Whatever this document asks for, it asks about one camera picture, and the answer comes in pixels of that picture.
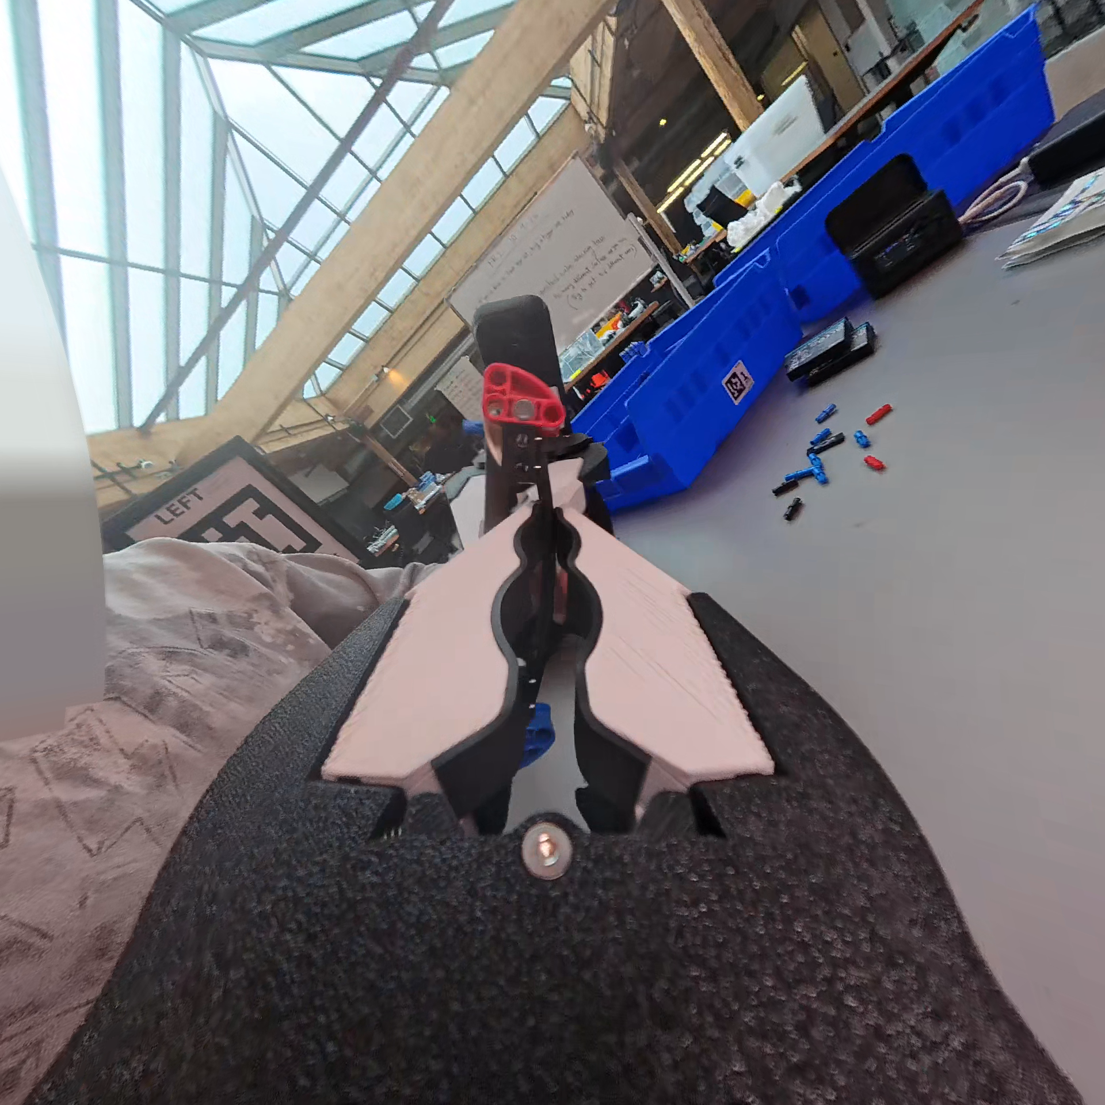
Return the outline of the shiny sticker sheet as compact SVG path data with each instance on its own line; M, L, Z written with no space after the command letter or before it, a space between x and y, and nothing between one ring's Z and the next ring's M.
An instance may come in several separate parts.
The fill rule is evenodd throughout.
M1059 199L999 256L1004 268L1031 264L1104 234L1104 168L1075 178Z

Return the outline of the blue plastic case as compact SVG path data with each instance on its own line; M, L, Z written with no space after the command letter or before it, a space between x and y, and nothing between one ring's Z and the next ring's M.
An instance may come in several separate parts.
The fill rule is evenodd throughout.
M825 228L831 210L892 156L912 156L956 207L975 197L1056 121L1036 6L896 110L882 131L799 194L723 272L699 305L661 330L578 414L606 444L599 482L612 513L681 493L817 322L862 284Z

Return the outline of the person's grey sweatshirt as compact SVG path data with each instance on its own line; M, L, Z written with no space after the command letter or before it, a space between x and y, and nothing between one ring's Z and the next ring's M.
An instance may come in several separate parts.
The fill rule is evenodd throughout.
M437 564L156 538L103 566L103 699L3 739L3 1102L23 1102L83 1022L227 759Z

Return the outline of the whiteboard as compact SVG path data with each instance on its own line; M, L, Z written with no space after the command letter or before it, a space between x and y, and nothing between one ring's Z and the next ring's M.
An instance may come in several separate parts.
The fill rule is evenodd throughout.
M621 215L581 155L574 155L490 245L448 297L473 327L490 302L533 294L550 314L557 349L657 268L641 230Z

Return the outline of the black red blue bumper assembly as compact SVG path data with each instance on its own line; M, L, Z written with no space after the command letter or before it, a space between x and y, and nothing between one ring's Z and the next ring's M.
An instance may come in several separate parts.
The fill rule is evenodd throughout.
M528 766L541 757L556 739L550 714L540 707L537 697L549 656L562 632L554 627L561 597L558 577L557 516L552 507L550 485L528 489L515 511L485 535L498 530L529 507L516 535L507 541L510 551L520 555L518 577L507 584L506 598L495 610L494 626L503 626L508 656L516 664L518 687L510 695L510 722L520 731L518 747L511 749L512 769ZM587 516L607 526L608 511L589 511Z

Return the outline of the red brick piece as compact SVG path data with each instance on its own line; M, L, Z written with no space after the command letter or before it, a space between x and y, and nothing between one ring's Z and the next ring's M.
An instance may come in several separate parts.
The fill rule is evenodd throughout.
M491 363L483 376L486 423L519 424L558 435L568 419L560 391L525 368Z

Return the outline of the white storage box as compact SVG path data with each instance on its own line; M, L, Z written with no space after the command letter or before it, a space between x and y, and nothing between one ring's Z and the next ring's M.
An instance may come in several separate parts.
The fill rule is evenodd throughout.
M764 194L789 177L825 136L816 89L802 73L733 142L725 159L749 189Z

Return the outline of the black hard case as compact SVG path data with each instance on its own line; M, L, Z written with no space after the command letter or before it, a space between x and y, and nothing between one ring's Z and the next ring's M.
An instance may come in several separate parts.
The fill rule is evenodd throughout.
M965 238L946 192L931 188L908 153L883 164L829 210L824 223L874 299L911 281Z

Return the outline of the framed marker sign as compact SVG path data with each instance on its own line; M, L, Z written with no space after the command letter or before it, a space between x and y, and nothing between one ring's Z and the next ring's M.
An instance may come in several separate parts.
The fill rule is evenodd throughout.
M331 519L262 451L235 436L102 523L104 551L166 536L252 543L369 564L368 545Z

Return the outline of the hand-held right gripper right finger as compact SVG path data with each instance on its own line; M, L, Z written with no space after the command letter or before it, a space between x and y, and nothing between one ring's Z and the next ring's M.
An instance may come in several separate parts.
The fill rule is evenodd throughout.
M573 506L562 572L577 802L593 831L633 832L658 797L777 773L683 584Z

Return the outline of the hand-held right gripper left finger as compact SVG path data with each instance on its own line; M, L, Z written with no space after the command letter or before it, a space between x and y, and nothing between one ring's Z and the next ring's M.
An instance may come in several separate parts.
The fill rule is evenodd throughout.
M403 601L395 627L323 757L324 782L446 799L470 833L502 833L518 772L518 687L495 606L518 577L507 548L528 516L478 539Z

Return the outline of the scattered blue and red pins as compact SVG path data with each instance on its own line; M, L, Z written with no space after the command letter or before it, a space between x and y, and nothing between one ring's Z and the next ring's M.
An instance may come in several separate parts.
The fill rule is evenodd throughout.
M789 470L771 489L773 495L783 505L785 524L794 522L807 510L810 488L828 488L845 464L845 453L852 451L853 465L862 465L867 472L885 474L890 463L877 452L878 439L874 431L890 419L896 405L885 402L867 413L857 424L842 420L844 410L838 403L829 403L820 409L816 418L816 432L806 441L803 464Z

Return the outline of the flat black box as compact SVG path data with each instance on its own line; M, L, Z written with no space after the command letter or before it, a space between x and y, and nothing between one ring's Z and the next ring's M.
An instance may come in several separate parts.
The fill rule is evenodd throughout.
M848 317L821 328L799 343L783 359L783 372L791 381L807 378L814 370L836 364L853 344L854 326Z
M852 331L849 344L836 355L835 359L827 360L815 368L807 377L807 384L811 388L819 386L823 382L841 374L849 368L862 363L865 359L874 355L878 349L878 334L871 322L863 322L856 326Z

